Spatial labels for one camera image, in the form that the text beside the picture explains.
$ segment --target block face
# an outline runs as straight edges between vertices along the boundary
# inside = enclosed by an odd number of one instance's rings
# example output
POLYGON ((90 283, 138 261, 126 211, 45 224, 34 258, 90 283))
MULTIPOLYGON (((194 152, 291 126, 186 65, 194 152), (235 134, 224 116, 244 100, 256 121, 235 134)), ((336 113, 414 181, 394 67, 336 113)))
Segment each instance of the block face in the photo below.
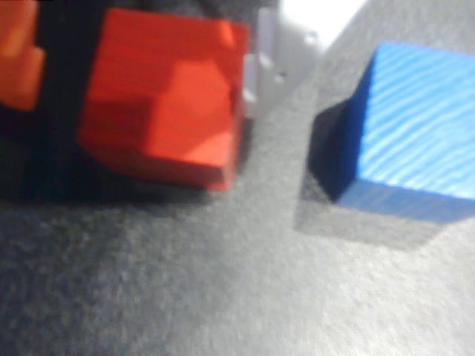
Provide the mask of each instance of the block face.
POLYGON ((0 102, 33 110, 39 96, 45 52, 33 45, 36 0, 0 1, 0 102))
POLYGON ((475 199, 475 58, 384 44, 369 93, 357 176, 475 199))
POLYGON ((342 136, 338 204, 437 223, 475 215, 475 57, 382 44, 342 136))
POLYGON ((79 143, 122 174, 228 188, 248 37, 223 20, 109 10, 79 143))

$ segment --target white plastic piece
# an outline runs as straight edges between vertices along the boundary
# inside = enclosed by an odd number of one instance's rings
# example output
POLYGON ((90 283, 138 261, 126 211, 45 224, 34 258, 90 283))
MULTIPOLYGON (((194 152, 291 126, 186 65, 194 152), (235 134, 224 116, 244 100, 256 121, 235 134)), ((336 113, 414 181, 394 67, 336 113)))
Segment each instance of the white plastic piece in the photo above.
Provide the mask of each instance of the white plastic piece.
POLYGON ((245 58, 246 116, 267 116, 315 69, 366 0, 280 0, 259 10, 256 54, 245 58))

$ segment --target red block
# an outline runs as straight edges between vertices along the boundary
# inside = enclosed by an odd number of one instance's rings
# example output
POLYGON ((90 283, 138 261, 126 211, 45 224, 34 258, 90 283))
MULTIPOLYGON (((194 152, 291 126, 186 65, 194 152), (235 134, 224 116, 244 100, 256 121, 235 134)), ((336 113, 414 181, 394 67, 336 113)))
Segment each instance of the red block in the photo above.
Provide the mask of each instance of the red block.
POLYGON ((109 10, 79 143, 121 174, 230 188, 248 39, 224 20, 109 10))

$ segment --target orange block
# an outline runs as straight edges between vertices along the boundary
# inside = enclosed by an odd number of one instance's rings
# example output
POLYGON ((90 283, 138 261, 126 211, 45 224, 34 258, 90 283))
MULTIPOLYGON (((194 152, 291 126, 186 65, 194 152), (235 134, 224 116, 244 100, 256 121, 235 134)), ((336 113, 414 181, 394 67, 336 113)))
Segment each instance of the orange block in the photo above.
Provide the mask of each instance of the orange block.
POLYGON ((229 188, 248 39, 224 20, 109 10, 79 143, 121 174, 229 188))
POLYGON ((0 1, 0 102, 19 110, 36 105, 45 52, 33 46, 38 4, 0 1))

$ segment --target gray surface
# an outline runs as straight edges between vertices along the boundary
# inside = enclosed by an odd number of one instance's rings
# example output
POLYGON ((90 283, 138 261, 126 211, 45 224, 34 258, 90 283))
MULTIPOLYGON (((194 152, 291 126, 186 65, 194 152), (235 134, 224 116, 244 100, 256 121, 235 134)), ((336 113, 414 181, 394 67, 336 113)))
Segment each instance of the gray surface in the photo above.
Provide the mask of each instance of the gray surface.
POLYGON ((227 194, 0 207, 1 354, 474 355, 475 219, 331 207, 305 167, 314 115, 379 41, 475 53, 474 20, 471 1, 373 1, 255 123, 227 194))

